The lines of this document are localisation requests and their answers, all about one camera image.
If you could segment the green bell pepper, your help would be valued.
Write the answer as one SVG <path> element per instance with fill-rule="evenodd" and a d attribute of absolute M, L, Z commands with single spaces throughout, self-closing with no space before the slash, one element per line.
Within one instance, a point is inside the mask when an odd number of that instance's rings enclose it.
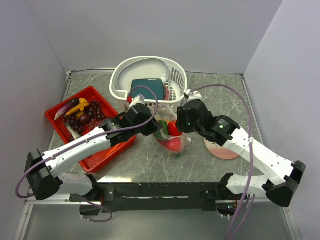
<path fill-rule="evenodd" d="M 161 129 L 158 130 L 157 132 L 155 132 L 153 134 L 154 138 L 157 139 L 157 140 L 167 140 L 169 137 L 168 137 L 168 124 L 166 121 L 164 120 L 159 120 L 158 121 L 161 125 Z"/>

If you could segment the clear dotted zip bag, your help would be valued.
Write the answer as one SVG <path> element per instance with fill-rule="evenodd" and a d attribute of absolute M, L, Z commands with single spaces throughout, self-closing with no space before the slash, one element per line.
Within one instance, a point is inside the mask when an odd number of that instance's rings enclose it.
<path fill-rule="evenodd" d="M 175 121 L 175 122 L 177 121 L 177 114 L 168 105 L 159 104 L 154 118 L 158 122 L 159 122 L 159 120 L 163 120 L 163 121 L 166 121 L 167 124 L 168 124 L 170 121 Z M 168 139 L 167 140 L 171 140 L 171 139 L 175 139 L 175 138 L 179 138 L 181 140 L 182 151 L 179 152 L 179 153 L 174 153 L 174 152 L 171 152 L 171 151 L 167 150 L 166 148 L 164 148 L 162 145 L 160 145 L 158 143 L 159 139 L 155 139 L 155 138 L 154 139 L 163 149 L 165 149 L 167 151 L 167 153 L 169 155 L 172 155 L 175 158 L 178 158 L 178 157 L 180 157 L 182 155 L 185 147 L 192 143 L 192 140 L 185 133 L 182 133 L 182 135 L 180 135 L 180 136 L 171 136 L 171 135 L 168 134 Z"/>

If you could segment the red round fruit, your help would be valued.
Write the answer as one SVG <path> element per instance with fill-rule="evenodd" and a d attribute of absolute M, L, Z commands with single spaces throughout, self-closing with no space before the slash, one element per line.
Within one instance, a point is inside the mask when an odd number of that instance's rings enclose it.
<path fill-rule="evenodd" d="M 158 140 L 158 143 L 173 153 L 180 153 L 183 149 L 181 140 L 179 138 L 173 138 L 170 140 Z"/>

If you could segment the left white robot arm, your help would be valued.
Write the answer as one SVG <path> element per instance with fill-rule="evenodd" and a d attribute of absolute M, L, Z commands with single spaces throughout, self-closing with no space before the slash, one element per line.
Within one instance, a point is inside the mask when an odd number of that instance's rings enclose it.
<path fill-rule="evenodd" d="M 28 153 L 24 177 L 36 200 L 42 201 L 55 195 L 63 181 L 59 176 L 67 167 L 103 150 L 127 142 L 138 134 L 149 136 L 162 128 L 151 110 L 136 104 L 127 112 L 108 118 L 86 135 L 59 149 L 41 153 L 35 149 Z"/>

